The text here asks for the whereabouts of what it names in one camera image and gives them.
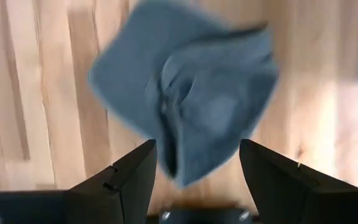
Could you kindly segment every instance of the screw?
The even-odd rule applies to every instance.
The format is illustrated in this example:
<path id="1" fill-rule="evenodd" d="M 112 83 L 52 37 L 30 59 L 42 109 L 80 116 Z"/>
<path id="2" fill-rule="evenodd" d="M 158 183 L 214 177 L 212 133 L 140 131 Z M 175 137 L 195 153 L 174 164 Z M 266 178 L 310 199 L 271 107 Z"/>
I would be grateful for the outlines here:
<path id="1" fill-rule="evenodd" d="M 248 218 L 248 216 L 249 216 L 249 212 L 248 212 L 248 211 L 242 212 L 242 213 L 240 214 L 240 217 L 239 217 L 240 222 L 246 220 L 246 219 Z"/>
<path id="2" fill-rule="evenodd" d="M 164 212 L 161 216 L 162 220 L 167 220 L 169 218 L 169 215 L 171 215 L 170 212 Z"/>

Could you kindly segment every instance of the blue cloth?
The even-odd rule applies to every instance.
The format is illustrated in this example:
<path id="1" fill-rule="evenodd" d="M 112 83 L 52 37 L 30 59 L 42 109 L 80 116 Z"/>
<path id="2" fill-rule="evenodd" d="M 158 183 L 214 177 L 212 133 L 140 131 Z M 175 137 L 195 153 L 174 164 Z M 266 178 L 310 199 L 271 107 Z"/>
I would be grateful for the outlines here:
<path id="1" fill-rule="evenodd" d="M 277 81 L 267 29 L 232 31 L 170 1 L 144 1 L 95 61 L 108 109 L 157 140 L 162 170 L 186 187 L 248 138 Z"/>

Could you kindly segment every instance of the black device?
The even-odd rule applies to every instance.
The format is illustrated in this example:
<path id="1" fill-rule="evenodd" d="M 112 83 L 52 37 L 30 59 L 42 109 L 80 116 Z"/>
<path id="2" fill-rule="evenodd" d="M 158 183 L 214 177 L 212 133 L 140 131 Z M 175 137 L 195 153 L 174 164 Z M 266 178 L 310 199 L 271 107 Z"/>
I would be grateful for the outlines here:
<path id="1" fill-rule="evenodd" d="M 241 141 L 245 181 L 260 213 L 240 208 L 176 208 L 146 217 L 157 164 L 155 141 L 70 190 L 0 192 L 0 223 L 358 223 L 358 188 Z"/>

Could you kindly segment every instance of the cloth fold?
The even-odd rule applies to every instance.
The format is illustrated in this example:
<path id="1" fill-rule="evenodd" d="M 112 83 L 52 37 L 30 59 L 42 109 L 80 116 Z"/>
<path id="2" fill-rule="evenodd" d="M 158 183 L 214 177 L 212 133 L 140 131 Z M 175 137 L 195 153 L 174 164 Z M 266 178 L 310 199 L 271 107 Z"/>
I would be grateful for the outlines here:
<path id="1" fill-rule="evenodd" d="M 164 173 L 186 187 L 249 138 L 277 77 L 269 30 L 232 31 L 170 1 L 145 1 L 95 61 L 102 102 L 157 140 Z"/>

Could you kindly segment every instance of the wooden floor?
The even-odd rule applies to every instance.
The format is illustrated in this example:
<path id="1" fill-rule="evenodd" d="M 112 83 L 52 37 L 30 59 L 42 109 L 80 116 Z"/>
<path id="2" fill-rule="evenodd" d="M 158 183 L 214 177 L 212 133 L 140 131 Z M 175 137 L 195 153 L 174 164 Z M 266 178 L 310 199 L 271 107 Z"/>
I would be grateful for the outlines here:
<path id="1" fill-rule="evenodd" d="M 0 0 L 0 190 L 67 189 L 144 141 L 86 83 L 135 4 Z M 190 4 L 234 27 L 269 22 L 281 75 L 252 138 L 358 186 L 358 0 Z M 149 212 L 173 204 L 254 208 L 238 154 L 185 190 L 158 169 Z"/>

